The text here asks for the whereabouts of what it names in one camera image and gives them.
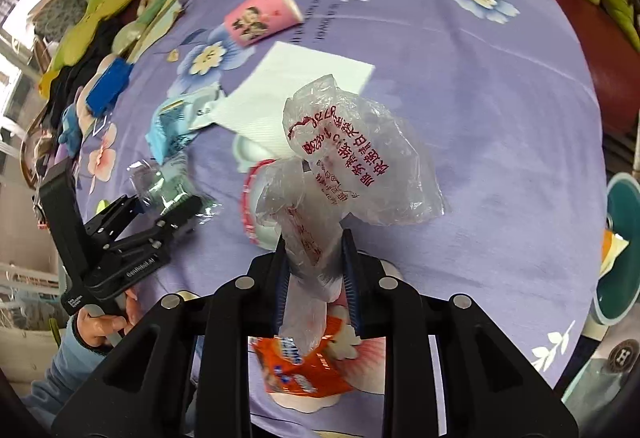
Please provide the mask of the person's left hand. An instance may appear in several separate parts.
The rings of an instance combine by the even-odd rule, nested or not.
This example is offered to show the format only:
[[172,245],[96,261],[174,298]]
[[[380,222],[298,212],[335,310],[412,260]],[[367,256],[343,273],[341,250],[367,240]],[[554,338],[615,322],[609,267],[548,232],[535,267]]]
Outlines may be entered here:
[[82,343],[90,348],[98,348],[110,343],[108,336],[111,334],[128,334],[131,331],[141,318],[141,309],[134,289],[126,290],[125,295],[125,316],[91,316],[86,307],[79,310],[76,315],[76,329]]

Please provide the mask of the light blue sleeve forearm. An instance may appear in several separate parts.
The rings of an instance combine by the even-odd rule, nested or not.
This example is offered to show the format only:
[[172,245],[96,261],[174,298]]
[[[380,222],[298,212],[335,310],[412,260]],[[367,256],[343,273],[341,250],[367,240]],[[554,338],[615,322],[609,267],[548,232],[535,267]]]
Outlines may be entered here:
[[65,331],[43,379],[35,380],[30,393],[22,398],[28,412],[47,430],[68,399],[112,349],[110,345],[89,346],[80,336],[77,318],[78,315],[70,318],[70,328]]

